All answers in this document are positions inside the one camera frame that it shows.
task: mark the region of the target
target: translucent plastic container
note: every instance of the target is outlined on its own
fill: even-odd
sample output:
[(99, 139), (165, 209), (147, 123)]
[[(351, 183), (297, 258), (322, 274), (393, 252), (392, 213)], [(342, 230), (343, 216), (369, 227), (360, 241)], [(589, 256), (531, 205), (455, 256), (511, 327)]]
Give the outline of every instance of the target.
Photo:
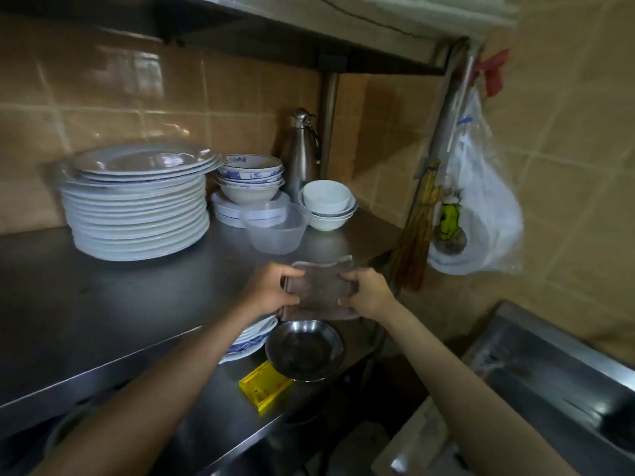
[[(282, 216), (273, 223), (263, 220), (264, 211), (276, 210)], [(240, 218), (251, 245), (266, 254), (288, 254), (300, 245), (304, 231), (311, 220), (311, 211), (299, 204), (289, 204), (281, 200), (258, 202), (242, 206)]]

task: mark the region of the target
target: folded cloth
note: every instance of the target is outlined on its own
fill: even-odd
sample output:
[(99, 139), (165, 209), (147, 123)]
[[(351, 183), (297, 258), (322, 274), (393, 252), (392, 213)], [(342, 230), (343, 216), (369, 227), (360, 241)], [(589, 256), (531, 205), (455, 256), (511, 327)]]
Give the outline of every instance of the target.
[(356, 281), (344, 280), (340, 272), (353, 270), (353, 258), (325, 264), (294, 262), (293, 267), (304, 269), (302, 277), (287, 277), (284, 290), (300, 296), (300, 304), (282, 308), (282, 320), (346, 320), (360, 315), (351, 308), (341, 307), (337, 300), (351, 296), (358, 290)]

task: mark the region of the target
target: person's arm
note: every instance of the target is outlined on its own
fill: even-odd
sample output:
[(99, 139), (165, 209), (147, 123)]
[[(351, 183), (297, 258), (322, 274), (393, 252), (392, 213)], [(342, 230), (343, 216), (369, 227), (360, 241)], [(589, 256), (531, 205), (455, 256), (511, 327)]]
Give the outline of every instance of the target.
[(385, 327), (417, 371), (471, 469), (480, 476), (574, 476), (518, 413), (404, 306), (373, 269), (340, 274), (359, 291), (339, 304)]
[(269, 263), (227, 312), (188, 338), (80, 424), (32, 476), (145, 475), (210, 379), (218, 361), (259, 315), (300, 302), (280, 285), (303, 270)]

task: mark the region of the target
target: metal jug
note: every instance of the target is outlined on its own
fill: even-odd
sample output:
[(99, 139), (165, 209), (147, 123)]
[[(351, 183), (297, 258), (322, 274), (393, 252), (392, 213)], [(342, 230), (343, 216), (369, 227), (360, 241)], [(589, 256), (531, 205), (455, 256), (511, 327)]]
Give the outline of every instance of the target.
[(319, 139), (311, 126), (314, 117), (303, 108), (298, 108), (291, 117), (292, 132), (282, 154), (286, 166), (282, 189), (294, 203), (298, 202), (298, 192), (307, 183), (319, 178)]

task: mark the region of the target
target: stainless steel plate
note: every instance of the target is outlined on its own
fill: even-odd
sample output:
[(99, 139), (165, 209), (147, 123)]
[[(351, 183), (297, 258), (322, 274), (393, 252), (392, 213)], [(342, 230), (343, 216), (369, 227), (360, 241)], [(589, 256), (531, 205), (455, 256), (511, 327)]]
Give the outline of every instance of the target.
[(271, 332), (267, 359), (284, 376), (315, 382), (333, 375), (344, 358), (344, 342), (321, 320), (288, 320)]

